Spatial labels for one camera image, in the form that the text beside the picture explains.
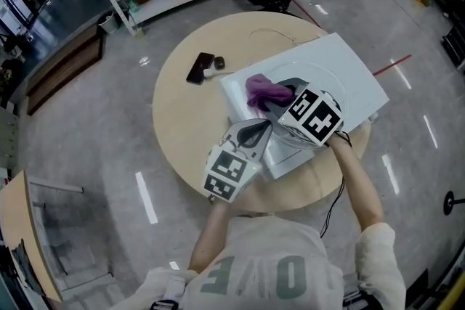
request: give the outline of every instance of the smartphone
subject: smartphone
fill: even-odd
[[[197,59],[194,62],[194,65],[190,69],[189,74],[187,75],[186,81],[194,84],[202,84],[204,80],[203,71],[209,69],[213,63],[214,55],[209,53],[199,53]]]

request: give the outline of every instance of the forearm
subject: forearm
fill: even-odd
[[[368,178],[354,150],[343,139],[333,139],[330,143],[341,167],[352,209],[360,227],[367,227],[384,221],[383,208],[378,192]]]
[[[190,257],[190,270],[200,274],[225,248],[230,218],[231,205],[217,198]]]

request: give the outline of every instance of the purple cloth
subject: purple cloth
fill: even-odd
[[[246,81],[247,105],[262,111],[270,111],[266,103],[271,101],[280,106],[289,105],[294,100],[292,89],[272,83],[263,74],[251,76]]]

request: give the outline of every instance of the person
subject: person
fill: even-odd
[[[355,246],[357,276],[350,276],[355,282],[344,284],[346,277],[329,262],[312,227],[276,216],[231,219],[233,206],[216,199],[189,269],[151,270],[136,293],[112,310],[178,304],[184,310],[404,309],[395,233],[384,222],[379,196],[342,134],[333,134],[328,146],[362,231]]]

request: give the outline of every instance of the white cloth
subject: white cloth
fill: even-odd
[[[405,285],[387,224],[367,228],[356,245],[360,287],[384,310],[403,309]],[[169,275],[188,283],[179,307],[205,309],[341,309],[342,272],[330,264],[318,232],[274,216],[230,222],[225,249],[196,275],[154,269],[130,298],[111,310],[146,310],[163,298]]]

